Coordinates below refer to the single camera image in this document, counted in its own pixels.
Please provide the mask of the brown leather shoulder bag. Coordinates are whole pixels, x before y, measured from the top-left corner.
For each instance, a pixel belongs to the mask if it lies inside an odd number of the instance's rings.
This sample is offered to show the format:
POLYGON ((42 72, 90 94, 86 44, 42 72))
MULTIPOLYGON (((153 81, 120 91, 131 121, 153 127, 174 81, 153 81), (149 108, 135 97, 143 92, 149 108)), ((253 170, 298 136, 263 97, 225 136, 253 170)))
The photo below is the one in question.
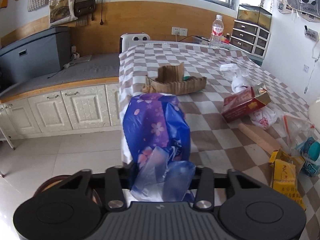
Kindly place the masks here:
POLYGON ((95 0, 85 0, 81 2, 74 0, 74 15, 76 17, 93 14, 95 11, 95 0))

